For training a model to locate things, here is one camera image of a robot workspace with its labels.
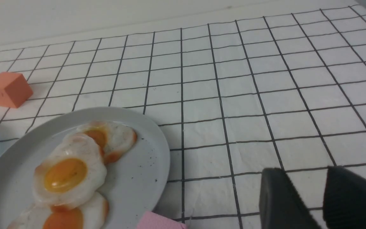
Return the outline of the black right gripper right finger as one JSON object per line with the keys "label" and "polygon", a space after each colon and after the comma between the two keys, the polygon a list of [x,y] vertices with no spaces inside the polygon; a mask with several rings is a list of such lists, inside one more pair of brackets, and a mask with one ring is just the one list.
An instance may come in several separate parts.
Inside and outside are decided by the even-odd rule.
{"label": "black right gripper right finger", "polygon": [[366,179],[340,166],[329,167],[323,219],[329,229],[366,229]]}

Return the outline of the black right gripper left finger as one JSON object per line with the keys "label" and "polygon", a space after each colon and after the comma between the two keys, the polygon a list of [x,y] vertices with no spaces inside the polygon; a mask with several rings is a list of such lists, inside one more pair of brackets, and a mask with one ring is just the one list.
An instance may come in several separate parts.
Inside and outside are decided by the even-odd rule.
{"label": "black right gripper left finger", "polygon": [[285,171],[264,168],[259,211],[262,229],[319,229]]}

